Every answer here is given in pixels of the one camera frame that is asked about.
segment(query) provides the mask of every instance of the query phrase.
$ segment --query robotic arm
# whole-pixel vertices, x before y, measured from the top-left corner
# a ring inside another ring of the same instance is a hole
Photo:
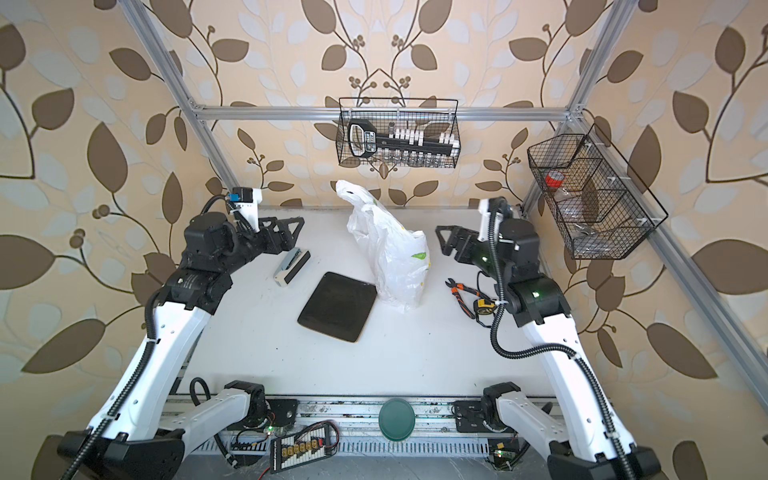
[[[581,348],[571,309],[560,287],[539,272],[539,239],[503,197],[483,200],[480,231],[456,225],[437,227],[444,255],[456,250],[460,263],[474,264],[496,279],[504,308],[496,310],[491,344],[501,356],[538,355],[560,402],[565,425],[533,406],[514,383],[483,391],[482,408],[493,429],[509,426],[547,459],[551,477],[634,480],[660,471],[653,450],[637,446],[607,402]],[[445,239],[442,232],[449,232]],[[533,345],[504,350],[497,340],[504,311]]]
[[[72,461],[62,478],[81,469],[92,478],[170,480],[182,460],[224,426],[242,420],[257,427],[264,421],[264,387],[235,381],[185,416],[161,422],[184,359],[232,287],[231,274],[262,253],[292,249],[304,225],[301,217],[258,218],[260,194],[234,188],[211,198],[190,221],[179,268],[147,301],[141,347],[88,428],[68,432],[58,446],[58,454]],[[217,200],[226,202],[235,225],[209,211]]]

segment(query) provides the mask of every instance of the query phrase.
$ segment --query metal beam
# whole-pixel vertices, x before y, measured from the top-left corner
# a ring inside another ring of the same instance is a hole
[[[586,134],[590,128],[583,118],[575,118],[569,121],[568,125],[577,134]],[[597,147],[617,172],[627,170],[627,165],[618,160],[605,146],[598,144]],[[654,212],[655,209],[634,183],[625,182],[625,185],[643,208]],[[768,413],[768,356],[760,350],[741,320],[677,241],[668,223],[662,223],[648,237],[648,241],[701,318],[714,329],[723,351],[739,370],[744,382],[752,389],[763,410]]]
[[[170,54],[163,46],[163,41],[154,30],[144,4],[140,0],[120,0],[120,5],[123,8],[125,18],[136,31],[136,35],[141,40],[144,48],[147,49],[152,62],[154,62],[160,75],[165,80],[165,85],[178,104],[181,114],[187,121],[187,125],[189,125],[208,153],[208,158],[219,174],[219,177],[221,177],[224,186],[229,189],[236,187],[238,185],[237,177],[224,159],[224,155],[216,143],[213,132],[210,131],[202,119],[195,115],[192,108],[194,104],[191,101],[192,96],[187,90],[181,74],[176,69],[174,61],[170,58]]]
[[[376,110],[397,111],[397,108]],[[444,108],[419,108],[420,112],[438,111]],[[200,120],[289,120],[331,121],[339,119],[338,108],[325,107],[197,107],[193,112]],[[459,108],[456,117],[460,121],[565,121],[568,112],[564,108]]]
[[[576,113],[586,106],[594,84],[598,81],[603,67],[636,9],[637,0],[614,0],[614,5],[608,12],[605,27],[581,72],[581,78],[571,96],[571,101],[568,102],[568,111]]]

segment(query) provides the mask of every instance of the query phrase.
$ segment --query black wire mesh basket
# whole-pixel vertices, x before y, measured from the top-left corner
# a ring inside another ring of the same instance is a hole
[[[625,172],[606,161],[601,147],[610,145],[603,137],[593,126],[587,134],[561,134],[528,148],[531,172],[575,260],[621,260],[669,216],[621,152]],[[647,211],[633,188],[658,209]]]
[[[457,109],[458,100],[444,98],[340,98],[339,165],[455,168]]]

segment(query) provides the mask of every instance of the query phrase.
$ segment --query green round lid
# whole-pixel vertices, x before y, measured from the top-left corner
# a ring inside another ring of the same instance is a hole
[[[393,442],[407,439],[416,425],[413,407],[403,399],[391,399],[379,411],[379,428]]]

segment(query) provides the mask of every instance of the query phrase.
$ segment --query white tabletop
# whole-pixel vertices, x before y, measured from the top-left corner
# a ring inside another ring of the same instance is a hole
[[[432,266],[421,306],[399,313],[377,300],[356,343],[307,329],[296,321],[325,272],[373,282],[368,262],[346,230],[351,210],[261,210],[260,217],[304,217],[297,246],[312,257],[288,287],[273,274],[285,253],[261,255],[235,272],[234,285],[210,320],[187,368],[179,392],[200,376],[212,391],[232,380],[264,384],[267,395],[479,396],[486,386],[511,381],[530,396],[549,396],[540,360],[497,355],[490,329],[459,308],[449,277],[475,285],[478,269],[445,257],[435,227],[476,230],[475,210],[391,210],[409,230],[423,230]],[[481,277],[492,292],[492,281]],[[463,293],[471,308],[468,293]],[[490,324],[492,318],[484,316]],[[502,347],[530,348],[512,316],[498,334]]]

